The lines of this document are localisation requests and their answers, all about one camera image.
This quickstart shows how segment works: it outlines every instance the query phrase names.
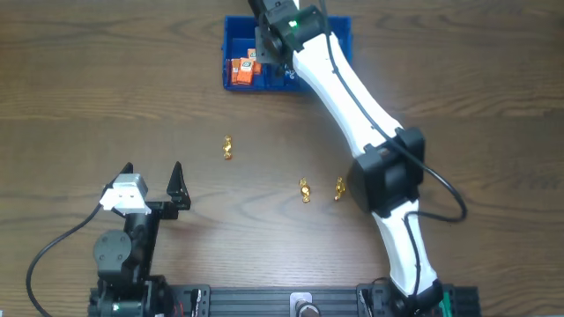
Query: gold candy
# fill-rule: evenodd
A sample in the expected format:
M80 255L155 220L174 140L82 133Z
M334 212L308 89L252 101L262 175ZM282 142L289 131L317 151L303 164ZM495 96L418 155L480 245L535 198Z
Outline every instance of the gold candy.
M343 183L342 177L337 178L337 186L335 187L335 190L337 191L337 195L335 196L335 202L336 202L339 199L341 199L341 196L345 192L345 184Z
M225 159L231 159L233 157L233 154L231 154L231 147L231 137L226 136L225 140L223 141L223 157Z
M306 178L302 178L300 180L300 187L301 187L301 195L303 198L301 199L304 203L309 203L309 194L311 194L311 188L308 185L308 181Z

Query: blue plastic container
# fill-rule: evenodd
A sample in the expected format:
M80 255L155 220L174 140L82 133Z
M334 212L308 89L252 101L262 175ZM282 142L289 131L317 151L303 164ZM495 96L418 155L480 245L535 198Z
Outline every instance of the blue plastic container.
M338 37L338 43L343 49L343 54L350 62L353 58L353 36L351 35L350 17L329 17L333 33ZM247 57L249 48L255 45L254 17L226 17L226 29L223 39L223 86L229 91L240 92L305 92L311 90L309 85L299 78L293 70L286 70L284 76L276 76L276 66L263 65L263 74L255 75L253 85L233 85L231 83L231 70L229 60Z

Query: cable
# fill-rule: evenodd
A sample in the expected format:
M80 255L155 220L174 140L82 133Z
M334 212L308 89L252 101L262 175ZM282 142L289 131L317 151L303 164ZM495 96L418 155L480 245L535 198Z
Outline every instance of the cable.
M456 200L456 202L460 206L460 211L461 211L460 217L445 217L445 216L436 215L434 213L429 213L429 212L425 212L425 211L410 211L410 212L407 212L405 214L405 217L404 217L405 228L407 229L407 233L409 234L410 241L412 242L413 252L415 253L416 277L415 277L415 286L413 288L413 294L411 295L412 300L411 300L410 304L412 305L415 302L415 299L417 297L417 292L419 290L419 280L420 280L420 275L421 275L421 267L420 267L420 260L419 260L419 250L417 249L417 245L415 243L415 238L413 237L412 228L410 227L409 221L408 221L409 216L417 215L417 216L428 217L428 218L432 218L434 220L444 221L444 222L448 222L448 223L459 223L459 222L462 222L466 219L466 215L468 214L468 209L466 207L466 203L464 202L464 199L462 198L460 193L456 190L456 188L454 188L454 186L452 186L447 180L445 180L442 176L440 176L436 171L434 171L429 166L425 165L425 163L421 162L418 158L413 156L410 152L408 152L408 150L406 150L403 146L398 144L393 138L388 136L388 134L386 134L386 132L384 132L384 130L382 130L382 128L378 125L378 123L376 123L374 121L374 119L372 119L370 114L368 114L366 109L360 104L360 101L356 98L356 96L354 95L354 92L346 84L345 79L343 78L341 73L338 71L338 67L337 67L337 64L335 63L335 59L333 57L333 51L331 49L331 44L330 44L329 16L327 14L327 7L325 5L325 0L319 0L319 4L321 6L323 16L325 17L325 38L327 40L327 49L329 51L329 59L330 59L331 65L333 67L333 72L335 73L335 75L337 75L339 81L341 82L341 84L343 85L345 90L348 92L348 94L351 96L351 98L354 101L354 103L356 104L356 106L359 108L359 110L362 112L362 114L364 114L364 116L368 119L370 124L372 124L372 127L376 131L378 131L378 133L380 133L386 139L386 141L396 151L402 153L413 164L415 164L416 166L421 168L423 171L429 173L431 176L433 176L435 179L437 179L452 194L452 196L454 197L454 199Z
M35 308L41 313L41 315L43 315L44 317L51 317L51 315L49 313L47 313L47 311L45 309L43 309L43 307L41 307L41 304L37 301L37 299L35 298L35 296L33 295L33 291L32 291L32 274L33 274L33 269L35 268L35 265L37 264L37 262L40 260L40 258L47 253L47 251L51 248L54 247L57 243L61 242L63 239L67 238L68 236L70 236L71 234L73 234L74 232L76 232L78 229L82 228L83 226L85 226L86 224L88 224L90 222L90 220L92 220L94 218L94 216L96 216L96 214L98 213L98 211L100 210L101 205L98 203L98 205L96 206L96 208L94 208L93 212L90 214L90 216L88 216L86 219L84 219L80 224L76 225L74 228L70 229L68 232L63 233L62 235L60 235L58 238L56 238L55 240L51 241L49 244L47 244L33 259L33 261L31 262L31 264L29 264L29 269L27 269L27 275L26 275L26 289L27 289L27 296L29 296L29 299L32 301L32 304L35 306Z

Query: wooden surface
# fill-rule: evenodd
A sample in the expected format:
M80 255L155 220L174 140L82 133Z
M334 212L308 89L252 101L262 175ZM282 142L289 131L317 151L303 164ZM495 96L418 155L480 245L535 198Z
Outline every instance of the wooden surface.
M328 1L352 16L360 79L428 140L468 221L421 219L445 283L477 285L484 315L564 312L561 0ZM223 20L246 1L0 2L0 310L35 316L24 286L44 245L92 210L131 161L164 198L180 160L193 209L164 222L152 272L173 284L356 285L389 274L374 221L335 180L351 164L313 95L231 93ZM223 136L234 139L224 161ZM306 176L312 202L303 204ZM423 209L456 213L444 189ZM38 264L56 316L85 315L101 213Z

